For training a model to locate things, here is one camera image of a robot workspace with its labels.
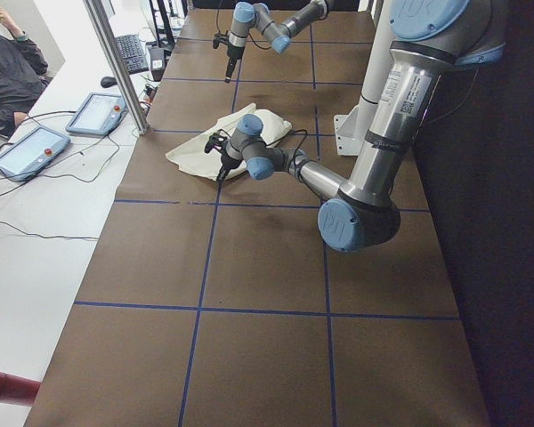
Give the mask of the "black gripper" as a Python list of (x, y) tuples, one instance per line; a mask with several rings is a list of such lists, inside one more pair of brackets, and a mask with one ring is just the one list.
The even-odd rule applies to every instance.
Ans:
[(228, 59), (228, 63), (226, 66), (225, 78), (224, 78), (224, 82), (226, 84), (228, 84), (232, 79), (233, 73), (237, 66), (237, 60), (241, 60), (243, 57), (244, 47), (236, 46), (234, 44), (228, 44), (227, 54), (228, 54), (229, 59)]
[(237, 169), (240, 166), (240, 160), (238, 158), (231, 157), (227, 152), (222, 153), (221, 162), (222, 167), (217, 174), (217, 182), (223, 182), (227, 176), (227, 172)]

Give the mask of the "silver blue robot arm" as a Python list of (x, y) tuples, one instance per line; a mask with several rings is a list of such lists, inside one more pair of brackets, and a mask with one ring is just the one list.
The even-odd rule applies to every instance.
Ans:
[(505, 1), (387, 2), (365, 78), (379, 96), (360, 101), (336, 128), (360, 148), (351, 175), (334, 173), (300, 149), (268, 146), (262, 120), (246, 114), (231, 135), (213, 133), (206, 142), (206, 151), (221, 156), (218, 179), (239, 166), (256, 180), (290, 173), (323, 199), (318, 227), (328, 246), (355, 252), (383, 244), (400, 227), (390, 192), (440, 76), (499, 60), (507, 14)]
[(247, 38), (255, 28), (276, 53), (283, 53), (291, 39), (317, 20), (326, 19), (333, 9), (334, 1), (310, 1), (305, 7), (281, 23), (272, 17), (266, 4), (237, 2), (232, 15), (231, 28), (226, 34), (214, 36), (213, 47), (227, 46), (228, 63), (224, 81), (229, 83), (239, 60), (242, 59)]

